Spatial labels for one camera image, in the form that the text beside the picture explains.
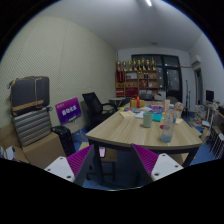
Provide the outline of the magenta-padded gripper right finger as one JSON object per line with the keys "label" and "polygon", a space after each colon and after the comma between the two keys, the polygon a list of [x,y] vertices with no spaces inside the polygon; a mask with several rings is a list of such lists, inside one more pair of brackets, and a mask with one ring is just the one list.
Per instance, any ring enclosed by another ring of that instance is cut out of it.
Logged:
{"label": "magenta-padded gripper right finger", "polygon": [[131,145],[131,152],[136,161],[137,177],[143,185],[183,169],[166,153],[156,154],[136,144]]}

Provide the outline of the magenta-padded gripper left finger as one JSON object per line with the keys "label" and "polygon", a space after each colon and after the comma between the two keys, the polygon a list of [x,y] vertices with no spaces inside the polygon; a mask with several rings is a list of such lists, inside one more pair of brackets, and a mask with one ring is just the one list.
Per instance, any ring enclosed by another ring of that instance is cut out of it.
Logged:
{"label": "magenta-padded gripper left finger", "polygon": [[68,157],[59,156],[45,171],[82,186],[94,155],[94,146],[90,145]]}

